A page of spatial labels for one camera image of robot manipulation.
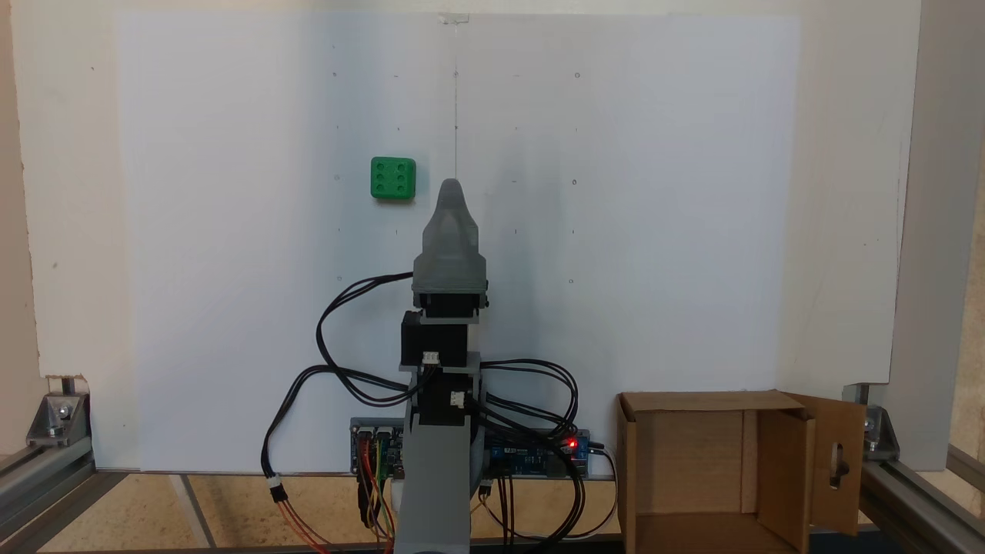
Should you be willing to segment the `wide grey fixed gripper jaw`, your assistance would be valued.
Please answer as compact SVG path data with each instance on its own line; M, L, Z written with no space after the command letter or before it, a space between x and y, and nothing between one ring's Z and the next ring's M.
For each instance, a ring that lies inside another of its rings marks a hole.
M415 272L486 272L479 253L479 228L457 179L444 179L436 207L423 228L422 252L414 260Z

